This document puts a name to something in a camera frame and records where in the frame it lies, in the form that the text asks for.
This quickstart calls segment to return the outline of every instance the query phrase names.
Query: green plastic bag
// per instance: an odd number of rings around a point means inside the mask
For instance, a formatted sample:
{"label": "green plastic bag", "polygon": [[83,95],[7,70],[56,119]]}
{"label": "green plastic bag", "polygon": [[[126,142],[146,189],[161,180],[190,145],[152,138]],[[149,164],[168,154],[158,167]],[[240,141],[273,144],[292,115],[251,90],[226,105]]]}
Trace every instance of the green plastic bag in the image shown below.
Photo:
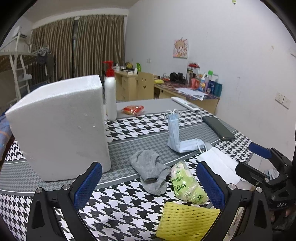
{"label": "green plastic bag", "polygon": [[177,198],[195,204],[203,204],[208,200],[206,192],[198,184],[185,162],[180,161],[172,167],[170,180]]}

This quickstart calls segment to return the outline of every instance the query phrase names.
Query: gray sock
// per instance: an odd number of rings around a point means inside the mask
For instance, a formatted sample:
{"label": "gray sock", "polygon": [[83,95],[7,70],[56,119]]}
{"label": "gray sock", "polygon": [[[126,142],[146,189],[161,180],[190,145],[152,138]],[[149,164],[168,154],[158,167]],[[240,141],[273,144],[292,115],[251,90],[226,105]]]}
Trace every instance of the gray sock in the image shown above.
{"label": "gray sock", "polygon": [[165,179],[170,174],[170,167],[157,162],[158,154],[153,150],[140,150],[129,161],[139,173],[146,192],[161,195],[166,192]]}

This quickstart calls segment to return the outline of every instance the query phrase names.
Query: desk drawer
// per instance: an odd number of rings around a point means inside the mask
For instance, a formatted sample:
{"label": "desk drawer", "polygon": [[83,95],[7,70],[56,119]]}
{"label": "desk drawer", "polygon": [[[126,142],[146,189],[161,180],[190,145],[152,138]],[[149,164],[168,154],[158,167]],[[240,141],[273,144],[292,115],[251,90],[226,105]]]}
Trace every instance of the desk drawer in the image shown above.
{"label": "desk drawer", "polygon": [[122,77],[122,87],[124,87],[126,90],[128,89],[128,78]]}
{"label": "desk drawer", "polygon": [[122,100],[123,101],[129,101],[129,91],[125,87],[122,87]]}

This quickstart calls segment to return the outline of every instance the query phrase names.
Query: styrofoam block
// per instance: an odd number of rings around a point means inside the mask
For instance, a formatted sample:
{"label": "styrofoam block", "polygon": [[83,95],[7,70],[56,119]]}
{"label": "styrofoam block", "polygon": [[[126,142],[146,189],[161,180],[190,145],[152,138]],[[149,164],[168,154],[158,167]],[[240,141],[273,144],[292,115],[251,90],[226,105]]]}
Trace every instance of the styrofoam block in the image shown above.
{"label": "styrofoam block", "polygon": [[76,178],[94,161],[110,170],[102,90],[98,75],[62,80],[6,112],[25,158],[44,181]]}

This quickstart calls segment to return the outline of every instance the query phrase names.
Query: white face mask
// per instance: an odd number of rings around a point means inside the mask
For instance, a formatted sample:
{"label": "white face mask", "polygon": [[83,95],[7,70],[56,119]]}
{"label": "white face mask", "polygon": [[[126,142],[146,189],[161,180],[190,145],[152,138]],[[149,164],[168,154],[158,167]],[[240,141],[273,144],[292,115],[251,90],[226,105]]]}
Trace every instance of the white face mask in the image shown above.
{"label": "white face mask", "polygon": [[169,129],[169,137],[168,137],[168,146],[179,153],[184,152],[192,152],[195,150],[199,150],[205,147],[205,143],[200,139],[191,139],[186,141],[180,141],[179,138],[179,114],[177,109],[174,109],[172,112],[171,110],[167,110],[164,114],[164,120],[166,119],[166,114],[169,112],[168,115],[168,129]]}
{"label": "white face mask", "polygon": [[222,177],[226,184],[236,185],[240,180],[243,180],[235,172],[238,163],[216,147],[199,155],[197,160],[198,162],[205,161],[215,174]]}

